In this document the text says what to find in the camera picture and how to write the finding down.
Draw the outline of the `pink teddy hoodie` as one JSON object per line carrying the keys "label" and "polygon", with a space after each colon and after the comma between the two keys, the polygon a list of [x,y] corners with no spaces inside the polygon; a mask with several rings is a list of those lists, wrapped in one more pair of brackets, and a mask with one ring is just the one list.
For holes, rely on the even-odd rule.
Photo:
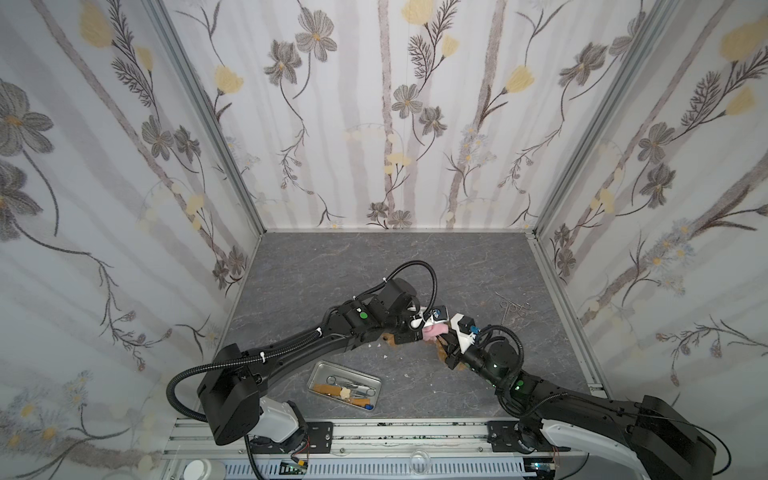
{"label": "pink teddy hoodie", "polygon": [[421,330],[422,340],[425,342],[436,341],[440,335],[448,333],[449,330],[450,330],[450,326],[448,323],[436,323],[436,324],[425,326]]}

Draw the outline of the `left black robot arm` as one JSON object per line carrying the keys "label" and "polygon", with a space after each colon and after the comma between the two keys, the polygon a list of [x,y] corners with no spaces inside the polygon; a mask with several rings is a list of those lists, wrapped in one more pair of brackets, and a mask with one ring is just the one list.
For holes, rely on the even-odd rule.
{"label": "left black robot arm", "polygon": [[318,326],[284,340],[248,350],[224,347],[206,367],[197,390],[215,443],[228,445],[249,434],[259,423],[260,400],[269,388],[321,356],[354,350],[384,334],[407,343],[422,339],[435,301],[432,292],[421,305],[415,288],[396,278],[330,307]]}

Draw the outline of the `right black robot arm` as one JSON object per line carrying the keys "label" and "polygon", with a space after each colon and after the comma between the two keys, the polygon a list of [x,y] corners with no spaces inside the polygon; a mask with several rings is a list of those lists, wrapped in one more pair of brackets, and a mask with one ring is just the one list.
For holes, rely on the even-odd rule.
{"label": "right black robot arm", "polygon": [[638,460],[651,479],[711,479],[718,473],[717,447],[704,429],[660,398],[618,401],[560,387],[522,370],[522,356],[508,343],[488,351],[474,345],[462,350],[451,333],[440,335],[438,342],[449,368],[463,363],[494,387],[502,409],[517,420],[512,446],[520,453],[576,450],[545,431],[549,425],[565,425],[588,439],[627,448],[629,458]]}

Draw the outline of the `brown teddy bear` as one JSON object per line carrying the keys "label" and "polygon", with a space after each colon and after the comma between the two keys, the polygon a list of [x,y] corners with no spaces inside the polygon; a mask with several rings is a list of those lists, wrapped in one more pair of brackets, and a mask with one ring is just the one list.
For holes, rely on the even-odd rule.
{"label": "brown teddy bear", "polygon": [[[394,344],[392,334],[393,333],[383,333],[381,335],[381,339],[386,343],[388,343],[390,346],[398,346]],[[445,347],[446,346],[454,347],[454,345],[450,342],[450,340],[451,340],[451,336],[449,335],[449,333],[446,333],[446,334],[440,335],[436,341],[426,342],[426,343],[431,343],[436,347],[438,359],[441,362],[445,363],[445,358],[446,358]]]}

